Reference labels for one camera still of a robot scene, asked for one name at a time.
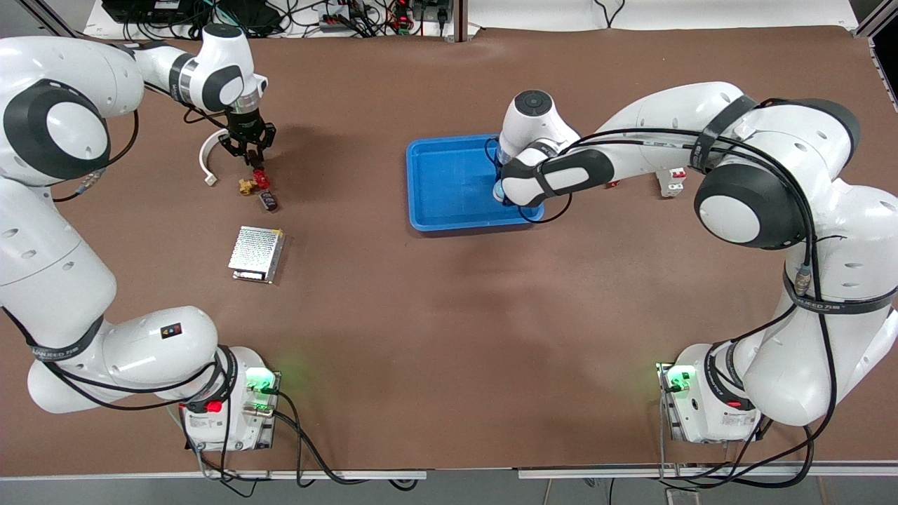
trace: blue tray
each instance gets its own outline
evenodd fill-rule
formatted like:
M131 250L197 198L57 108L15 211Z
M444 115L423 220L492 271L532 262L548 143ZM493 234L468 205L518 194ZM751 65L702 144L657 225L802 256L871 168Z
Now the blue tray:
M496 168L483 152L491 135L422 138L406 150L409 221L418 231L526 224L493 198ZM495 142L489 153L493 155ZM533 220L543 208L521 208Z

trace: robotic arm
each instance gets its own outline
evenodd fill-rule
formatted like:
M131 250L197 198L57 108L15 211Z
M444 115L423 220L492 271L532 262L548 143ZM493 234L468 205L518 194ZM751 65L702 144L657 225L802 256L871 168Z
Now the robotic arm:
M830 404L829 357L838 402L898 335L891 307L898 286L898 199L838 178L859 140L857 120L839 104L759 105L726 83L649 95L581 139L549 95L529 91L506 114L493 193L507 205L532 207L688 166L706 175L694 208L713 235L746 247L787 249L776 323L741 340L692 345L666 378L683 438L747 439L759 413L795 426L823 416ZM763 155L785 173L777 175ZM815 230L810 239L808 220ZM819 258L814 275L808 240Z
M225 111L233 154L270 145L274 128L258 110L267 80L253 73L246 38L209 25L203 40L195 57L161 43L0 40L0 306L31 347L29 392L45 411L155 393L187 405L196 443L216 448L227 439L231 450L249 449L271 414L263 403L275 402L260 393L273 376L259 355L218 346L214 323L193 306L106 321L115 278L50 197L51 185L105 169L106 118L134 111L145 84Z

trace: brown tabletop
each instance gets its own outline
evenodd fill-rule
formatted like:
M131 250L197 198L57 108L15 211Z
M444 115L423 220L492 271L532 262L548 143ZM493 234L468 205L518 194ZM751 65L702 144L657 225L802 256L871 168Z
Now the brown tabletop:
M183 124L183 109L157 95L140 109L133 151L59 209L118 279L109 320L201 307L222 343L283 371L305 428L339 469L656 462L655 363L767 321L779 298L784 254L708 234L692 211L695 175L676 199L661 199L646 176L578 193L551 225L423 236L406 204L412 140L496 132L528 88L551 93L587 132L646 94L723 80L756 99L848 106L864 138L843 177L898 192L898 115L867 42L839 28L488 30L454 45L390 37L252 48L271 82L262 112L277 125L266 163L277 213L237 192L247 172L224 152L212 156L220 181L208 188L197 151L213 127ZM111 122L117 146L130 121ZM240 226L288 235L275 285L231 279ZM39 409L25 385L31 355L5 319L0 331L0 474L196 470L161 410ZM818 459L898 459L896 366L892 353L840 405ZM801 438L777 428L747 459ZM682 462L723 453L668 449ZM294 451L281 427L275 448L231 464L289 470Z

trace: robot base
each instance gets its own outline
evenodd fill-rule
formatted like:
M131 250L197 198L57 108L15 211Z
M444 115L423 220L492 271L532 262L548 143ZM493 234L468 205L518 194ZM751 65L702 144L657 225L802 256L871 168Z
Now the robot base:
M231 415L231 429L228 433L227 450L249 450L271 447L274 430L274 419L271 413L247 412L245 405L254 404L259 394L247 387L247 369L264 368L265 363L255 351L245 347L232 347L231 352L237 358L237 381L231 397L224 402L220 412L194 413L187 409L184 412L184 425L187 434L199 450L220 451L225 440L225 426L228 422L228 411ZM277 388L280 375L276 375L272 387ZM271 395L270 412L277 407L277 396Z
M747 440L761 416L757 409L730 407L711 392L704 371L710 349L707 343L691 345L676 364L658 366L672 437L702 444Z

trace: perforated metal box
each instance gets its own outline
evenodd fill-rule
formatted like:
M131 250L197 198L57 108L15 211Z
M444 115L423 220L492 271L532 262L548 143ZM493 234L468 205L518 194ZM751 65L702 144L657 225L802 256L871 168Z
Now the perforated metal box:
M241 226L228 268L233 269L235 279L271 284L283 246L281 230Z

